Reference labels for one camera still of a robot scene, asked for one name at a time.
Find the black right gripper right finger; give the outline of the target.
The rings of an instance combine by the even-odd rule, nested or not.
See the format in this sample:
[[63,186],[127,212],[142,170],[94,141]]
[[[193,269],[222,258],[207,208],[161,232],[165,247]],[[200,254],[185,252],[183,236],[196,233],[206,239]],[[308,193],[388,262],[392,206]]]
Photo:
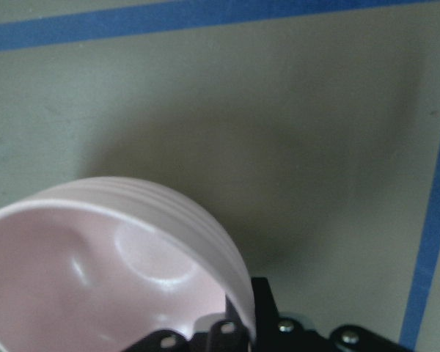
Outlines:
[[373,331],[341,325],[322,335],[303,319],[279,312],[265,277],[253,277],[256,337],[253,351],[361,351],[404,352],[408,349]]

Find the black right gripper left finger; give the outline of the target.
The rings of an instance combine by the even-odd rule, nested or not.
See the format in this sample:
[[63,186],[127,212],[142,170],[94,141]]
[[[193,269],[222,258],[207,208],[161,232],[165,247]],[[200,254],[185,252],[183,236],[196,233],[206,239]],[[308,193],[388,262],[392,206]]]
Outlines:
[[187,338],[172,329],[157,330],[124,351],[249,351],[249,331],[233,303],[225,297],[224,317],[212,323],[207,331],[195,332]]

